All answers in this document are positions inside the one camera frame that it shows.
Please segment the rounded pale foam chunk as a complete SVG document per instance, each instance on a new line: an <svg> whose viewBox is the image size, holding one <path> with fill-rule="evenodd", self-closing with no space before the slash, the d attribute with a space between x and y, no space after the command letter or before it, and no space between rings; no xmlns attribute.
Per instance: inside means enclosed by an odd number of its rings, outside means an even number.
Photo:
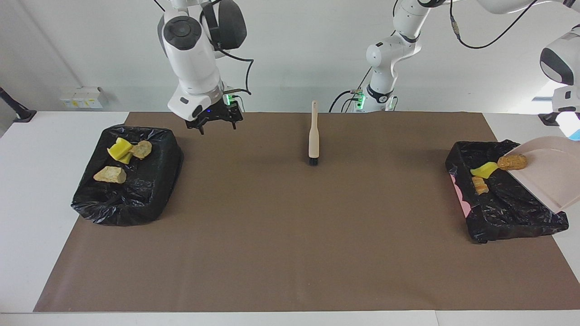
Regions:
<svg viewBox="0 0 580 326"><path fill-rule="evenodd" d="M133 157L136 157L139 160L143 160L151 154L152 150L153 150L153 145L151 144L151 142L149 142L147 140L142 140L139 143L135 144L129 150L129 153L131 153L133 155Z"/></svg>

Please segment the beige brush with black bristles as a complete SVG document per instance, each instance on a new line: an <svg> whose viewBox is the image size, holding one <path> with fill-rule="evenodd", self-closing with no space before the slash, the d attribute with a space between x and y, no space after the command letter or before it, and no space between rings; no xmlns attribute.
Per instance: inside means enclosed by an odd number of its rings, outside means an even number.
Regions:
<svg viewBox="0 0 580 326"><path fill-rule="evenodd" d="M308 157L309 165L317 166L319 163L319 129L318 129L318 102L312 101L311 103L311 126L309 132L309 146L308 146Z"/></svg>

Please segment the blocky pale foam chunk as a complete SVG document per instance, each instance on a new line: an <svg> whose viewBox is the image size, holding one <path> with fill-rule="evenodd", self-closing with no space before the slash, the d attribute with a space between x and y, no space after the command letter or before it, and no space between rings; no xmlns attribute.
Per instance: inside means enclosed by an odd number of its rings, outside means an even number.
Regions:
<svg viewBox="0 0 580 326"><path fill-rule="evenodd" d="M95 181L114 184L123 184L126 178L127 174L124 169L115 166L105 166L93 176Z"/></svg>

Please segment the yellow sponge with green pad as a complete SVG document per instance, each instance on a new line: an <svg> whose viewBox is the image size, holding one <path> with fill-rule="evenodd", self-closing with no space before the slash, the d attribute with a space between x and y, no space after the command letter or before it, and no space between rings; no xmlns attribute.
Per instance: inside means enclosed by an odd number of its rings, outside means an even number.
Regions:
<svg viewBox="0 0 580 326"><path fill-rule="evenodd" d="M487 162L478 168L470 169L470 173L472 176L488 179L497 169L499 169L497 163Z"/></svg>

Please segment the orange-brown foam nugget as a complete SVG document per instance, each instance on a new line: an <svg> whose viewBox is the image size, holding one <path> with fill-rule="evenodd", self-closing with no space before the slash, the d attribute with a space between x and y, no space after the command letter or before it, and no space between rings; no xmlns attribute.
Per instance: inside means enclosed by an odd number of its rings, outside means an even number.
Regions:
<svg viewBox="0 0 580 326"><path fill-rule="evenodd" d="M525 155L510 154L499 157L497 166L503 171L522 170L528 166L528 161Z"/></svg>

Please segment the beige plastic dustpan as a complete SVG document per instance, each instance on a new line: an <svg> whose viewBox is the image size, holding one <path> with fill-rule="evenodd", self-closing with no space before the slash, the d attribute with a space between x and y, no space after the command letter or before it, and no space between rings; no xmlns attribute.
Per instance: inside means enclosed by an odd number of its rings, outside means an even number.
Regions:
<svg viewBox="0 0 580 326"><path fill-rule="evenodd" d="M524 169L509 173L553 213L580 201L580 142L544 136L517 146L508 155L526 157Z"/></svg>

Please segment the black bagged tall bin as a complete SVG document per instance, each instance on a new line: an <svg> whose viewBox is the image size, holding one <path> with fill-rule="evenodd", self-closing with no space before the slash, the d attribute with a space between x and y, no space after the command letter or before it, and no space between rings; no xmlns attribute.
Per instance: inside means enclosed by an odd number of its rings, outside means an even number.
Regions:
<svg viewBox="0 0 580 326"><path fill-rule="evenodd" d="M117 138L136 144L146 140L152 152L145 159L124 164L107 153ZM165 209L182 170L183 151L172 130L115 125L104 129L96 143L71 208L100 225L145 225L157 220ZM94 175L107 166L126 173L122 184L98 182Z"/></svg>

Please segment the black bagged pink bin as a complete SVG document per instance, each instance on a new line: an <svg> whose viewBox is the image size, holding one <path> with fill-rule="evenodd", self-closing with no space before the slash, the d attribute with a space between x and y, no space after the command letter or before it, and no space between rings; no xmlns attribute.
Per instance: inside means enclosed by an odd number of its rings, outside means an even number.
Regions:
<svg viewBox="0 0 580 326"><path fill-rule="evenodd" d="M488 192L478 194L471 169L497 161L516 142L456 142L445 161L473 241L554 235L569 227L566 213L551 212L506 171L484 180Z"/></svg>

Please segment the brown table mat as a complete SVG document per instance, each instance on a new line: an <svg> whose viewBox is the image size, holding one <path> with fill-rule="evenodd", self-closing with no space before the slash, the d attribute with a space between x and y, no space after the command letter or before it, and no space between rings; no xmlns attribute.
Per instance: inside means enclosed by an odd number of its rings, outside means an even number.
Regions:
<svg viewBox="0 0 580 326"><path fill-rule="evenodd" d="M444 162L493 141L473 113L249 113L205 135L171 113L183 168L161 217L79 218L36 312L576 310L580 283L552 237L475 244Z"/></svg>

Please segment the white wall socket box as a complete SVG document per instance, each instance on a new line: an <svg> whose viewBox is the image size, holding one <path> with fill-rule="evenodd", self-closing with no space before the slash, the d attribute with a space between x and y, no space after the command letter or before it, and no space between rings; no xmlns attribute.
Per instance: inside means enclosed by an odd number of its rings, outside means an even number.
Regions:
<svg viewBox="0 0 580 326"><path fill-rule="evenodd" d="M108 103L101 87L64 87L61 89L60 102L67 109L104 109Z"/></svg>

